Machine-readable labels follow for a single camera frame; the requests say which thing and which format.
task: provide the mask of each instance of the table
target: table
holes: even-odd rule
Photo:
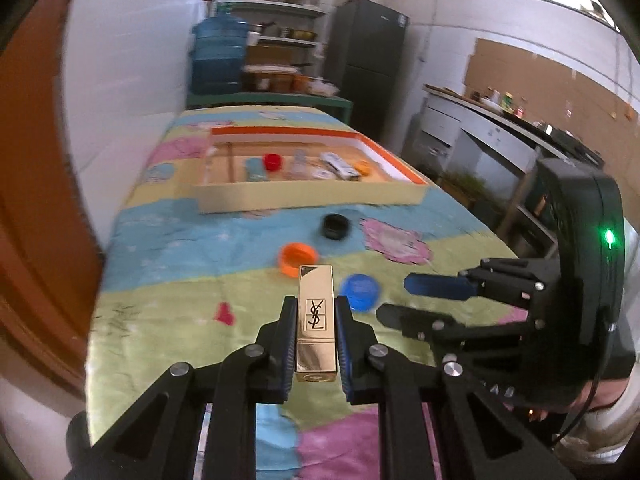
[[[314,108],[337,108],[340,119],[344,124],[351,120],[353,103],[341,97],[324,97],[309,94],[276,94],[272,92],[238,92],[220,95],[187,95],[187,110],[194,108],[215,107],[228,104],[281,104],[295,106],[313,106]]]
[[[272,118],[271,115],[283,116]],[[87,415],[92,442],[167,368],[180,361],[201,367],[255,341],[278,319],[298,281],[277,267],[280,248],[312,245],[334,267],[334,290],[363,272],[380,285],[378,304],[397,303],[445,312],[464,323],[495,324],[513,315],[487,298],[458,302],[412,296],[409,272],[456,275],[482,258],[513,253],[491,231],[437,186],[417,205],[363,204],[199,214],[191,183],[200,169],[212,121],[237,126],[285,123],[288,127],[351,131],[313,108],[239,106],[182,113],[148,160],[114,226],[108,263],[92,322],[86,362]],[[319,233],[325,215],[351,222],[348,236]],[[389,236],[392,230],[396,236]],[[407,261],[407,244],[426,244]],[[434,364],[424,342],[382,326],[375,312],[355,313],[382,344],[417,362]],[[258,405],[256,467],[259,479],[375,478],[378,467],[376,409],[345,402],[340,381],[293,381],[283,406]]]

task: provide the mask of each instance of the person's hand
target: person's hand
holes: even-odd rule
[[[574,402],[572,402],[569,406],[567,406],[567,411],[572,408],[581,408],[584,405],[584,403],[587,401],[587,398],[589,397],[592,382],[593,381],[588,381],[584,385],[578,398],[575,399]],[[629,378],[615,379],[612,381],[600,381],[600,383],[598,384],[598,389],[596,390],[596,395],[595,397],[593,397],[591,405],[589,406],[590,411],[606,408],[607,406],[615,403],[624,393],[628,382]],[[548,414],[549,412],[546,412],[545,410],[529,410],[529,421],[533,422],[535,420],[545,420]]]

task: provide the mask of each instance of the black refrigerator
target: black refrigerator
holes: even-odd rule
[[[370,0],[351,0],[334,14],[324,78],[353,102],[350,126],[380,140],[409,19]]]

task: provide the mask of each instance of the black bottle cap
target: black bottle cap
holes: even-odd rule
[[[331,213],[322,220],[322,235],[329,240],[342,240],[349,233],[347,217]]]

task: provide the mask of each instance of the cork board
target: cork board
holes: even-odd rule
[[[605,161],[622,194],[625,217],[640,229],[640,126],[627,103],[587,76],[554,60],[495,41],[476,42],[466,96],[494,88],[513,95],[529,122],[567,130]]]

